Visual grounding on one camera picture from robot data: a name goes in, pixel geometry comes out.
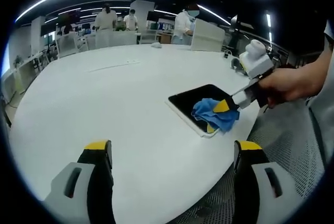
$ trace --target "white round table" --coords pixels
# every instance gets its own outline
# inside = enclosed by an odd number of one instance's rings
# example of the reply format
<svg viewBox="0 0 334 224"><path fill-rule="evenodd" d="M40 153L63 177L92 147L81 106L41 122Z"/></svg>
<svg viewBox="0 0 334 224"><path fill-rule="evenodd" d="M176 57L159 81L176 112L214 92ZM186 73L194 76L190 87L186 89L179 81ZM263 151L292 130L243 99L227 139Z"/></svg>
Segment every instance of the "white round table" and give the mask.
<svg viewBox="0 0 334 224"><path fill-rule="evenodd" d="M233 93L249 80L222 53L188 46L118 46L50 63L23 97L10 145L23 179L45 199L52 179L86 144L112 141L117 223L164 223L203 197L233 162L236 139L255 122L256 102L233 129L201 138L167 105L206 84Z"/></svg>

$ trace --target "face mask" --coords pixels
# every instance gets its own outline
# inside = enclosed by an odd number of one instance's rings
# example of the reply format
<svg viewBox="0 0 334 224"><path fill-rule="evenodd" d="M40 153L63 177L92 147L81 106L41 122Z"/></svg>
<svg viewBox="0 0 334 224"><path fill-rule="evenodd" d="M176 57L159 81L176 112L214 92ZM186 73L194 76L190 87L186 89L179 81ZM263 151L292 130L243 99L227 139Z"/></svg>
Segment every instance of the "face mask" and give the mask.
<svg viewBox="0 0 334 224"><path fill-rule="evenodd" d="M195 11L188 11L188 14L192 17L196 17L199 15L199 11L195 10Z"/></svg>

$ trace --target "black screen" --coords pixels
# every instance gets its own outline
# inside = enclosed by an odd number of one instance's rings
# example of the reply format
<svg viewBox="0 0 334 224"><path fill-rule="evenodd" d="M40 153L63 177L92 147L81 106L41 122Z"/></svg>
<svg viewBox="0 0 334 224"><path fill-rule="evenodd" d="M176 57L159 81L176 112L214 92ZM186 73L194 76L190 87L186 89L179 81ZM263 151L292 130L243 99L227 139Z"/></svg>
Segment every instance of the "black screen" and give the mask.
<svg viewBox="0 0 334 224"><path fill-rule="evenodd" d="M223 99L226 99L227 97L229 97L229 95L226 92L214 85L209 84L199 88L195 88L190 91L179 93L174 96L170 96L168 100L192 122L194 122L202 131L206 133L208 123L205 121L197 121L192 116L194 105L204 98L211 98L221 101Z"/></svg>

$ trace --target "white lab coat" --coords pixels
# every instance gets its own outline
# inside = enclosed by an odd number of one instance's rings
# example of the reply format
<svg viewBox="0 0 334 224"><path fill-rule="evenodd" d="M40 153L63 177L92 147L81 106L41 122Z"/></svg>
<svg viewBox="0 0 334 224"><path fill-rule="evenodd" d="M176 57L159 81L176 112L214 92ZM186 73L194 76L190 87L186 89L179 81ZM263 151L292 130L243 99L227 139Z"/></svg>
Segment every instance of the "white lab coat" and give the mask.
<svg viewBox="0 0 334 224"><path fill-rule="evenodd" d="M191 26L191 21L188 12L187 11L180 12L175 18L173 36L177 36L182 40L184 36L187 36L185 33L188 30L190 30L190 26Z"/></svg>
<svg viewBox="0 0 334 224"><path fill-rule="evenodd" d="M99 30L113 29L113 21L117 21L117 14L115 11L110 10L110 13L106 13L105 8L102 9L95 19L95 27L99 27Z"/></svg>
<svg viewBox="0 0 334 224"><path fill-rule="evenodd" d="M136 30L136 23L138 23L138 20L137 20L136 16L126 15L124 17L124 21L126 23L126 28L127 29L129 29L130 31L135 31Z"/></svg>

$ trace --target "cleaning cloth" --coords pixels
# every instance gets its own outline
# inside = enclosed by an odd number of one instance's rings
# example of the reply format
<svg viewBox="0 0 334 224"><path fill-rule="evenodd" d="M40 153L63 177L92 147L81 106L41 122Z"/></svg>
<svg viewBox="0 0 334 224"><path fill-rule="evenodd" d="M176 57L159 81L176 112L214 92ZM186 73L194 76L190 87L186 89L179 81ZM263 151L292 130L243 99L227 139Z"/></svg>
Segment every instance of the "cleaning cloth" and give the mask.
<svg viewBox="0 0 334 224"><path fill-rule="evenodd" d="M239 119L239 111L229 110L223 113L214 113L213 108L219 103L214 99L202 99L197 102L192 111L192 116L197 120L204 120L213 129L220 128L224 133L232 129L236 120Z"/></svg>

